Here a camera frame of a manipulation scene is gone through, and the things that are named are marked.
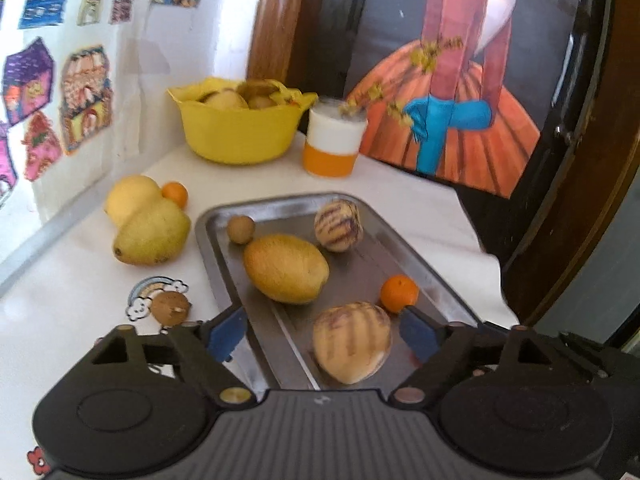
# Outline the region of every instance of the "white countertop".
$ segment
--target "white countertop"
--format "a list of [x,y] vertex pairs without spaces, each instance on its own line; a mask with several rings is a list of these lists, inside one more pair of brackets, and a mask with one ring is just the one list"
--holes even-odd
[[[341,191],[369,203],[440,273],[484,320],[518,322],[502,298],[497,260],[480,250],[456,193],[360,157],[343,180],[316,178],[300,166],[302,138],[283,158],[251,167],[220,166],[178,148],[145,171],[162,186],[183,183],[193,223],[225,203],[305,192]],[[115,227],[101,208],[79,221],[0,298],[0,479],[35,476],[27,453],[36,447],[31,415],[40,398],[125,314],[132,288],[149,276],[188,285],[190,319],[210,319],[216,301],[190,235],[183,254],[159,267],[132,267],[111,254]],[[147,317],[140,333],[156,333]]]

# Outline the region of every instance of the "cloud sticker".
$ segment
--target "cloud sticker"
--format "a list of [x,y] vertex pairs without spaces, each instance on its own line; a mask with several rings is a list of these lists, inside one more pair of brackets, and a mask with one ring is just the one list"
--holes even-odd
[[125,310],[125,314],[129,318],[129,321],[137,321],[144,319],[151,313],[151,299],[150,298],[136,298],[131,305]]
[[183,280],[175,280],[172,283],[167,283],[162,290],[167,292],[180,292],[181,294],[184,294],[189,290],[189,285],[184,283]]

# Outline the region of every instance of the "wooden frame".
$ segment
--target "wooden frame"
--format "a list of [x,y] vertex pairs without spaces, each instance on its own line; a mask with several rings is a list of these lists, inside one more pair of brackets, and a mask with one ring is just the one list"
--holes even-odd
[[302,0],[259,0],[248,77],[271,78],[284,82]]
[[[260,0],[249,77],[286,80],[302,1]],[[615,0],[614,9],[591,120],[561,183],[545,199],[545,214],[529,227],[528,245],[503,275],[508,304],[527,324],[542,317],[584,265],[640,164],[640,110],[625,106],[640,98],[640,0]]]

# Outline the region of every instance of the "woman in orange dress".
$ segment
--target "woman in orange dress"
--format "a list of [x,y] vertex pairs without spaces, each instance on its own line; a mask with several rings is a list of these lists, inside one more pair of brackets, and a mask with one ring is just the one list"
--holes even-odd
[[[515,4],[427,0],[420,40],[380,62],[349,95],[357,102],[366,100],[376,86],[384,95],[367,107],[369,126],[360,151],[509,196],[540,136],[526,110],[503,87]],[[417,62],[419,50],[435,53],[431,66]],[[471,61],[480,53],[482,66]],[[411,117],[411,127],[387,113],[388,102]],[[500,160],[500,167],[482,174],[476,166],[484,169],[488,159]]]

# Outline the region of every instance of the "ridged surface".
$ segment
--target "ridged surface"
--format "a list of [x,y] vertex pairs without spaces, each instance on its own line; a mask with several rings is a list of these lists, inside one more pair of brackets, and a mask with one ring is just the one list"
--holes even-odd
[[329,375],[355,384],[374,374],[391,350],[391,320],[359,301],[325,310],[314,322],[314,355]]
[[[55,472],[50,480],[73,476]],[[154,480],[508,480],[454,453],[427,417],[374,391],[271,392],[220,416],[201,446]],[[591,471],[558,477],[598,480]]]
[[364,231],[358,207],[348,200],[334,200],[314,218],[316,238],[329,251],[341,253],[362,240]]

